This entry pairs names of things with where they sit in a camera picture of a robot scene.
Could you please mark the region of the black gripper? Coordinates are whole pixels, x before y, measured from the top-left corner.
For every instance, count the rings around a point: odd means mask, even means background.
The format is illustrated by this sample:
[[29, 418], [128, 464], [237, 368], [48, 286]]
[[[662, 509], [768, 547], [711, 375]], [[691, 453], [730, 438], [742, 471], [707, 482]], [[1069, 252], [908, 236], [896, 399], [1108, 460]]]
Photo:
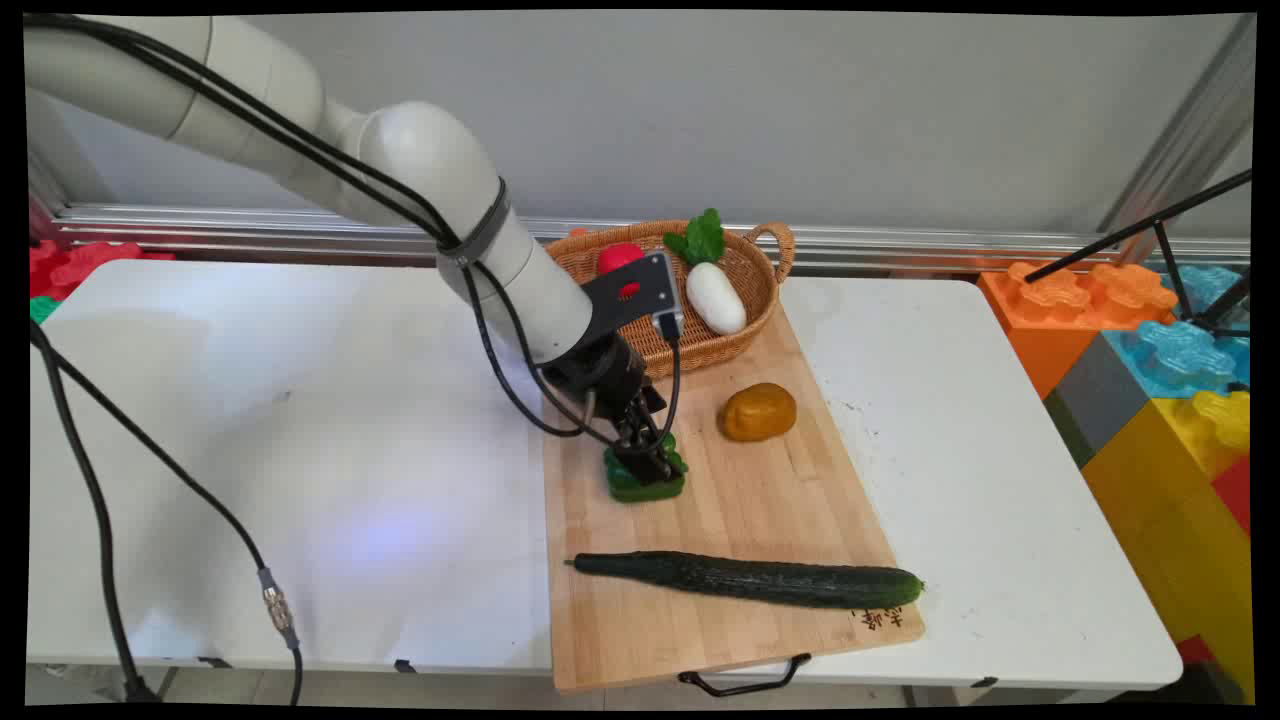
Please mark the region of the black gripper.
[[588, 425], [607, 420], [618, 432], [614, 455], [636, 483], [678, 479], [669, 459], [671, 415], [654, 414], [667, 402], [653, 386], [646, 363], [618, 334], [607, 334], [543, 366], [543, 378]]

